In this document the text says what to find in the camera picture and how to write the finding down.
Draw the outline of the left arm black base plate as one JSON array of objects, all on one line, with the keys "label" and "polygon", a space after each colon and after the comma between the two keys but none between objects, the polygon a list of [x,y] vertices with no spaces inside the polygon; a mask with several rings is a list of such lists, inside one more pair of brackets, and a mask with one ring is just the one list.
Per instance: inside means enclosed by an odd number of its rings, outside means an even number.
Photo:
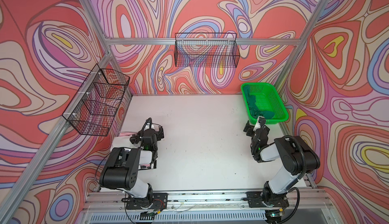
[{"label": "left arm black base plate", "polygon": [[168,201],[168,193],[153,193],[146,198],[133,198],[128,197],[126,200],[126,210],[154,210],[162,211],[166,209]]}]

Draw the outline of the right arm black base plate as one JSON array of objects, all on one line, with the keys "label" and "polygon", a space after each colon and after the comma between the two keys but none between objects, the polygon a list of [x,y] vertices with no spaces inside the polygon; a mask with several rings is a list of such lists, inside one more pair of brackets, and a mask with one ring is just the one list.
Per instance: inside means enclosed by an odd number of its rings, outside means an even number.
[{"label": "right arm black base plate", "polygon": [[247,192],[245,200],[250,208],[287,208],[289,202],[286,194],[273,194],[262,192]]}]

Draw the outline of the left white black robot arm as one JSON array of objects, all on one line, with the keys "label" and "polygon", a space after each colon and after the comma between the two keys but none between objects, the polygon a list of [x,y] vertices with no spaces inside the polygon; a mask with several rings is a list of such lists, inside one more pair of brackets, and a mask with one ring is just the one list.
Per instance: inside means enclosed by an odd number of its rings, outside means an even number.
[{"label": "left white black robot arm", "polygon": [[102,188],[122,191],[128,195],[125,202],[140,208],[153,205],[153,189],[151,184],[138,178],[140,170],[155,167],[158,158],[158,142],[164,138],[163,127],[154,124],[148,118],[139,132],[130,136],[129,141],[136,148],[112,148],[99,176]]}]

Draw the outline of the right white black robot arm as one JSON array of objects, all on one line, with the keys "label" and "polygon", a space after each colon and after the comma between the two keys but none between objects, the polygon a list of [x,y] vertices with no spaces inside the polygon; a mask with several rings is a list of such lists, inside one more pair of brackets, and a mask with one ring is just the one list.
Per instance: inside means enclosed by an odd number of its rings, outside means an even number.
[{"label": "right white black robot arm", "polygon": [[251,137],[250,150],[257,163],[280,159],[282,166],[276,175],[266,181],[262,191],[247,192],[244,201],[250,208],[289,206],[286,195],[307,173],[320,167],[320,159],[310,146],[299,136],[286,135],[269,144],[270,129],[264,123],[246,123],[244,130]]}]

